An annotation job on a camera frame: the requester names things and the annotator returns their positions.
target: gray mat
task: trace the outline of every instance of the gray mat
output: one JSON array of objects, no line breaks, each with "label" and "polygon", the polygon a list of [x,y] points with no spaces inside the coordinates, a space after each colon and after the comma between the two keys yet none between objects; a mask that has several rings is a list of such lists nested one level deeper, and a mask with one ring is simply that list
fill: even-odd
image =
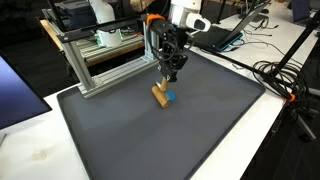
[{"label": "gray mat", "polygon": [[147,70],[85,100],[77,88],[58,95],[91,177],[98,180],[188,179],[265,89],[188,52],[176,100],[162,109],[151,92],[161,80]]}]

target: floor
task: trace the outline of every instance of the floor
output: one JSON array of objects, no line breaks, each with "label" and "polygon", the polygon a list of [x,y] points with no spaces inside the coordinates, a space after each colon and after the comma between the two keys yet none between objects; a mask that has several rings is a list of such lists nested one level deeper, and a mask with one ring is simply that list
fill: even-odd
[{"label": "floor", "polygon": [[[202,14],[211,22],[215,22],[220,5],[209,2]],[[227,5],[222,18],[235,13],[233,6]],[[71,86],[75,82],[68,75],[66,64],[56,47],[41,35],[39,28],[30,33],[19,33],[15,38],[2,41],[0,48],[10,57],[17,68],[22,72],[31,85],[45,97],[54,92]],[[316,76],[317,66],[320,62],[320,48],[316,47],[310,54],[306,67]],[[312,79],[308,76],[309,85],[319,88],[319,78]],[[312,107],[320,110],[319,99],[312,100]],[[266,136],[265,141],[257,151],[242,179],[266,180],[313,180],[320,177],[320,117],[313,120],[305,119],[317,137],[313,142],[301,140],[301,130],[291,117],[281,117],[282,125],[279,131],[271,136]]]}]

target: monitor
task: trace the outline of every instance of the monitor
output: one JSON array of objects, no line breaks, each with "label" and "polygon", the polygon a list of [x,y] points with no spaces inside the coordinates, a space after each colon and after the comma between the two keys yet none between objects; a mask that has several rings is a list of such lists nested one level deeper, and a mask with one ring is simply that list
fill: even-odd
[{"label": "monitor", "polygon": [[[0,134],[1,129],[51,110],[9,59],[0,51]],[[0,146],[4,134],[0,135]]]}]

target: aluminum frame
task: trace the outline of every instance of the aluminum frame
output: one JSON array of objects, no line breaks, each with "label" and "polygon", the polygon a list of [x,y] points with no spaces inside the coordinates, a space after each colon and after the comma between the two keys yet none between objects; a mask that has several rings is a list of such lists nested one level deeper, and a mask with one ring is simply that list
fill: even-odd
[{"label": "aluminum frame", "polygon": [[[151,34],[152,46],[159,48],[159,37],[152,32]],[[120,82],[129,79],[158,63],[154,58],[149,43],[145,40],[145,55],[123,64],[117,68],[111,69],[99,75],[91,77],[88,68],[85,64],[85,59],[81,55],[81,51],[75,41],[62,43],[68,62],[73,67],[80,84],[78,85],[81,93],[87,99],[93,97],[102,91],[119,84]],[[125,48],[121,44],[116,48]]]}]

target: blue object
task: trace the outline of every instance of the blue object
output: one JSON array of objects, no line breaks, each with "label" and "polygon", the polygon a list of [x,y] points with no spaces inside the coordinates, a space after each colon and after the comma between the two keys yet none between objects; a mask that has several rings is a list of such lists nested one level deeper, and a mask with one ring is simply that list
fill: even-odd
[{"label": "blue object", "polygon": [[166,92],[166,95],[170,102],[173,102],[176,99],[176,95],[171,91]]}]

